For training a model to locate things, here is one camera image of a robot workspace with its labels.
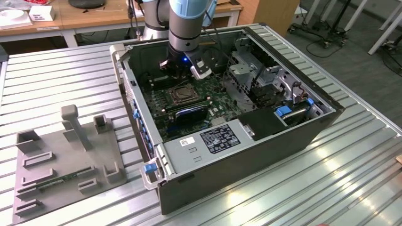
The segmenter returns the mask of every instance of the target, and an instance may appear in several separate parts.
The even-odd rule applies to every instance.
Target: gray 3d printed tray
[[[65,131],[17,134],[11,222],[21,223],[125,183],[110,119],[80,125],[74,105],[61,108]]]

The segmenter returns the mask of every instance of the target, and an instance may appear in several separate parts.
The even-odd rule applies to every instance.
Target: side panel
[[[339,115],[340,111],[329,113],[305,126],[165,183],[158,187],[161,214],[170,213],[299,152]]]

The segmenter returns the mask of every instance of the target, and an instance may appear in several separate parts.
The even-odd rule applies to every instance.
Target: warning label
[[[240,143],[228,125],[220,126],[205,133],[200,133],[200,137],[212,154],[221,152]]]

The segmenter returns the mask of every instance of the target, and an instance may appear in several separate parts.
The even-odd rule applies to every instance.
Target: desk leg
[[[311,9],[308,10],[308,13],[307,13],[307,16],[305,16],[305,24],[309,23],[309,20],[311,20],[311,17],[313,15],[313,12],[315,12],[315,9],[316,9],[316,6],[317,6],[319,2],[320,2],[320,0],[313,0],[313,2],[312,2]]]
[[[368,51],[368,54],[372,55],[375,51],[377,50],[379,46],[384,43],[384,40],[387,39],[391,32],[395,30],[399,22],[402,21],[402,12],[399,13],[396,19],[391,23],[388,29],[383,32],[380,38],[377,39],[376,43],[373,44],[372,48]]]
[[[74,31],[73,30],[62,30],[61,35],[63,36],[63,40],[65,40],[68,48],[77,47],[76,40],[74,40]]]
[[[236,10],[230,13],[230,16],[228,17],[228,22],[226,22],[226,26],[228,27],[232,27],[232,26],[236,26],[237,25],[237,20],[238,20],[238,14],[240,14],[240,11]]]
[[[348,21],[348,23],[347,23],[347,25],[344,27],[344,31],[348,31],[349,28],[351,28],[351,26],[356,22],[356,19],[357,19],[359,15],[360,15],[360,13],[361,13],[361,11],[364,9],[367,1],[368,0],[363,0],[361,3],[359,4],[359,7],[357,7],[356,11],[353,12],[352,17],[351,17],[351,19],[349,19],[349,21]]]
[[[331,0],[331,2],[328,3],[327,10],[325,10],[324,14],[321,15],[321,18],[319,19],[320,21],[325,21],[325,20],[327,20],[328,14],[329,14],[331,11],[332,11],[332,8],[333,8],[333,6],[335,6],[336,1],[337,1],[337,0]]]
[[[395,15],[397,14],[400,8],[402,8],[402,2],[399,3],[399,5],[397,5],[397,7],[393,9],[393,11],[391,12],[391,15],[388,16],[387,20],[385,20],[384,23],[381,24],[379,30],[383,31],[383,29],[387,27],[389,21],[395,18]]]

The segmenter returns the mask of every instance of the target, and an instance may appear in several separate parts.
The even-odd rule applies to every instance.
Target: white box
[[[31,21],[51,21],[54,19],[54,10],[51,6],[31,6],[29,11]]]
[[[303,17],[304,18],[307,17],[307,11],[297,6],[296,10],[295,10],[293,18],[291,20],[291,23],[301,25],[301,23],[303,23]]]
[[[23,12],[23,15],[19,18],[13,20],[7,20],[0,17],[0,30],[15,28],[15,27],[23,27],[29,25],[31,25],[31,22],[26,12]]]

